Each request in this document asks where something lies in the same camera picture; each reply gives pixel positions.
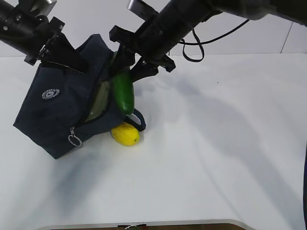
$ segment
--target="wire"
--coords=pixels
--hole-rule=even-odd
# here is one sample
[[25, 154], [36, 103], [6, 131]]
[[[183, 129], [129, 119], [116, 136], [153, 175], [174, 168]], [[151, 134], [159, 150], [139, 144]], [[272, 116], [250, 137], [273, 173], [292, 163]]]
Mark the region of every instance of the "wire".
[[[203, 61], [204, 58], [205, 58], [205, 50], [204, 50], [204, 48], [203, 48], [203, 45], [209, 44], [209, 43], [212, 43], [212, 42], [215, 42], [215, 41], [217, 41], [217, 40], [220, 40], [220, 39], [222, 39], [222, 38], [224, 38], [224, 37], [226, 37], [226, 36], [232, 34], [233, 32], [235, 32], [235, 31], [237, 31], [238, 29], [240, 29], [242, 26], [244, 26], [244, 25], [245, 25], [246, 23], [248, 23], [249, 21], [250, 21], [250, 20], [247, 19], [247, 20], [245, 20], [242, 24], [240, 24], [239, 26], [237, 26], [235, 29], [233, 29], [233, 30], [229, 31], [228, 33], [226, 33], [226, 34], [224, 34], [224, 35], [222, 35], [222, 36], [219, 36], [219, 37], [217, 37], [217, 38], [215, 38], [215, 39], [212, 39], [212, 40], [210, 40], [210, 41], [207, 41], [207, 42], [201, 42], [200, 39], [199, 39], [199, 37], [197, 36], [197, 34], [196, 34], [196, 32], [195, 32], [195, 29], [193, 29], [193, 30], [192, 30], [193, 36], [194, 36], [195, 40], [197, 41], [197, 43], [189, 43], [189, 42], [186, 42], [184, 39], [182, 39], [182, 40], [179, 42], [180, 44], [183, 44], [183, 50], [182, 50], [183, 57], [184, 57], [186, 60], [190, 61], [190, 62], [201, 62], [201, 61]], [[186, 54], [186, 51], [185, 51], [186, 46], [199, 46], [200, 49], [201, 49], [202, 58], [201, 58], [201, 59], [192, 59], [192, 58], [188, 57], [187, 54]]]
[[235, 29], [233, 29], [233, 30], [229, 31], [228, 33], [226, 33], [226, 34], [224, 34], [224, 35], [222, 35], [222, 36], [219, 36], [219, 37], [217, 37], [217, 38], [215, 38], [215, 39], [212, 39], [212, 40], [210, 40], [210, 41], [207, 41], [207, 42], [189, 43], [189, 42], [184, 42], [184, 41], [182, 41], [182, 42], [179, 42], [179, 44], [183, 44], [183, 45], [187, 45], [187, 46], [199, 46], [199, 45], [206, 45], [206, 44], [209, 44], [209, 43], [212, 43], [212, 42], [216, 42], [217, 40], [220, 40], [220, 39], [222, 39], [222, 38], [224, 38], [224, 37], [226, 37], [226, 36], [232, 34], [233, 32], [237, 31], [237, 30], [240, 29], [242, 26], [244, 26], [246, 23], [248, 23], [249, 21], [250, 21], [250, 20], [247, 19], [247, 20], [245, 20], [242, 24], [240, 24], [239, 26], [237, 26]]
[[185, 58], [186, 60], [190, 61], [190, 62], [201, 62], [201, 61], [203, 61], [204, 58], [205, 58], [205, 50], [204, 50], [203, 46], [201, 45], [201, 40], [200, 40], [200, 38], [197, 36], [197, 34], [196, 34], [196, 32], [195, 32], [194, 29], [192, 30], [192, 32], [193, 32], [193, 36], [194, 36], [195, 40], [197, 41], [197, 44], [199, 44], [199, 46], [200, 46], [202, 58], [201, 58], [201, 59], [192, 59], [192, 58], [188, 57], [187, 54], [186, 54], [186, 52], [185, 52], [185, 48], [186, 48], [186, 45], [185, 45], [185, 44], [183, 45], [182, 54], [183, 54], [184, 58]]

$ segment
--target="zipper pull ring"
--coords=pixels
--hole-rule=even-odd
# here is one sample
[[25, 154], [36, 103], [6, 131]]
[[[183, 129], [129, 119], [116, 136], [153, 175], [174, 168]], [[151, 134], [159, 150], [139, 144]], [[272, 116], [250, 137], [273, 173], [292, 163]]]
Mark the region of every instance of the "zipper pull ring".
[[75, 135], [75, 127], [71, 127], [71, 134], [68, 136], [68, 141], [75, 147], [81, 147], [82, 141]]

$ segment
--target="green cucumber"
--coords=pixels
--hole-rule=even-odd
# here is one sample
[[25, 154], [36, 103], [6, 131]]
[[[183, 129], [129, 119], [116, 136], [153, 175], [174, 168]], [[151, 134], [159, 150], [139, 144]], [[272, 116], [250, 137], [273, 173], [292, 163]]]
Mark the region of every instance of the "green cucumber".
[[120, 111], [130, 115], [134, 111], [133, 82], [128, 71], [117, 74], [112, 79], [113, 96]]

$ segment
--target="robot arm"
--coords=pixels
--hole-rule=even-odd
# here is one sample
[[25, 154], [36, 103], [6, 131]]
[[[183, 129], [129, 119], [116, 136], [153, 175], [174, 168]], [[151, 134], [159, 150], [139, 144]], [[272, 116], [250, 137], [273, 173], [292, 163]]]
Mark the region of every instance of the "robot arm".
[[16, 7], [0, 0], [0, 39], [26, 54], [25, 61], [37, 60], [87, 71], [87, 63], [75, 52], [61, 32], [65, 23], [47, 15], [56, 0], [19, 0]]
[[160, 13], [142, 0], [131, 0], [129, 9], [145, 20], [135, 32], [115, 26], [110, 39], [119, 42], [111, 74], [132, 66], [134, 55], [140, 61], [130, 71], [134, 81], [158, 73], [158, 66], [171, 72], [176, 66], [166, 54], [199, 23], [221, 12], [251, 20], [274, 14], [307, 25], [306, 0], [171, 0]]
[[[46, 15], [56, 0], [19, 0], [16, 7], [0, 0], [0, 40], [27, 55], [31, 65], [37, 60], [87, 71], [87, 63], [75, 52], [61, 32], [64, 23], [50, 22]], [[166, 54], [195, 26], [221, 12], [252, 20], [274, 14], [307, 25], [307, 0], [171, 0], [156, 12], [142, 0], [131, 0], [129, 9], [145, 20], [135, 32], [115, 26], [110, 40], [119, 42], [118, 54], [110, 67], [111, 75], [129, 68], [134, 81], [154, 76], [162, 66], [171, 72], [176, 66]]]

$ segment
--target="white table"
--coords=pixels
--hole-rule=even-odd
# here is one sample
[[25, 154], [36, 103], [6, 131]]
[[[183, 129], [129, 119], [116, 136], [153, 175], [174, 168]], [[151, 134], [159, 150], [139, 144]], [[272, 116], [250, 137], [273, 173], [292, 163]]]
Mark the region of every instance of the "white table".
[[304, 229], [307, 56], [174, 60], [173, 73], [135, 84], [148, 124], [139, 145], [103, 134], [56, 161], [12, 127], [35, 68], [0, 58], [0, 229]]

